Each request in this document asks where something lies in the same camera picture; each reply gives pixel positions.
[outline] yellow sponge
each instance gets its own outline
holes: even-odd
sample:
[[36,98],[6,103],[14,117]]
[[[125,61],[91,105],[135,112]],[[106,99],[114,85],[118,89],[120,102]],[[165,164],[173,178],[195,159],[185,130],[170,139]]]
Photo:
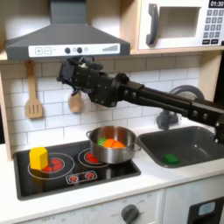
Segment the yellow sponge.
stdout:
[[44,147],[33,148],[30,151],[31,169],[41,171],[48,166],[47,150]]

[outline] pot handle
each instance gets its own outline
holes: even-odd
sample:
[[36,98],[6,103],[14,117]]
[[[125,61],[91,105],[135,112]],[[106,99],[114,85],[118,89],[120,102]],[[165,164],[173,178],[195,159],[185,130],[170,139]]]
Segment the pot handle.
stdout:
[[137,141],[135,141],[135,144],[139,147],[139,149],[135,150],[135,151],[140,151],[142,149],[142,147],[139,145],[139,143]]
[[91,133],[91,130],[88,131],[87,134],[86,134],[86,136],[87,136],[88,139],[90,139],[90,138],[89,138],[90,133]]

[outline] faucet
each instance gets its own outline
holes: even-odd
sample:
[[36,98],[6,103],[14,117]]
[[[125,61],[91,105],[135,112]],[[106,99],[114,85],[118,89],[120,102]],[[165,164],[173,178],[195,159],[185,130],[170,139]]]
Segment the faucet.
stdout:
[[[199,99],[205,100],[205,96],[202,94],[202,92],[194,86],[186,85],[186,86],[175,87],[170,92],[170,94],[178,95],[183,92],[193,93]],[[163,110],[157,117],[157,126],[161,130],[168,130],[170,128],[170,125],[178,123],[178,122],[179,122],[179,118],[178,118],[177,114],[171,114],[171,112],[168,110]]]

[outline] microwave keypad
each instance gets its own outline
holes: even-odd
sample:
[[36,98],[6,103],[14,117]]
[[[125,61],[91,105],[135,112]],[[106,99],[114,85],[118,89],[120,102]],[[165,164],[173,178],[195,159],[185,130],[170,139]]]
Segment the microwave keypad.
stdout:
[[221,36],[224,10],[208,10],[202,45],[217,45]]

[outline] range hood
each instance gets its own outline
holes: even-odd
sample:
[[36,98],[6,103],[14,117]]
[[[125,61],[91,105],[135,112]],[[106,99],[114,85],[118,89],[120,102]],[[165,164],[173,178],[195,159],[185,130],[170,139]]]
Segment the range hood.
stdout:
[[50,9],[49,26],[6,42],[8,60],[130,54],[130,43],[87,25],[86,0],[51,0]]

